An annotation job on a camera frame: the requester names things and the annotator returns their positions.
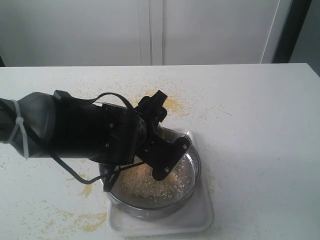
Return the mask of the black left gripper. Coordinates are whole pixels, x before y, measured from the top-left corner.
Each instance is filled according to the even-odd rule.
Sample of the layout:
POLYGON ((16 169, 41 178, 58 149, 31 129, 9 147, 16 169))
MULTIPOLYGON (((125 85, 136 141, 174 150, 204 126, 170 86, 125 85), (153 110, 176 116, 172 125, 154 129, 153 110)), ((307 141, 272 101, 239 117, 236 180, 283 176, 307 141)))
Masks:
POLYGON ((86 158, 104 165, 133 163, 145 138, 145 123, 156 130, 168 113, 163 107, 168 96, 160 90, 145 95, 135 108, 129 102, 98 106, 95 99, 74 98, 68 93, 53 97, 55 124, 50 150, 60 158, 86 158))

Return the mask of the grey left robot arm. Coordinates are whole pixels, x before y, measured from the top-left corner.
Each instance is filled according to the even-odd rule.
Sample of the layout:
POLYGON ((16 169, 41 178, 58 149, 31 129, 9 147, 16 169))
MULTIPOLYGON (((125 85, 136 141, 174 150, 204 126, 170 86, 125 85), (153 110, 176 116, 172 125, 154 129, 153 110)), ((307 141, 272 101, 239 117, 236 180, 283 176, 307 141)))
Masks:
POLYGON ((124 166, 135 157, 152 165, 170 150, 157 134, 167 111, 167 96, 157 91, 137 106, 124 97, 122 105, 80 99, 68 92, 33 92, 18 101, 0 101, 0 141, 27 158, 89 159, 124 166))

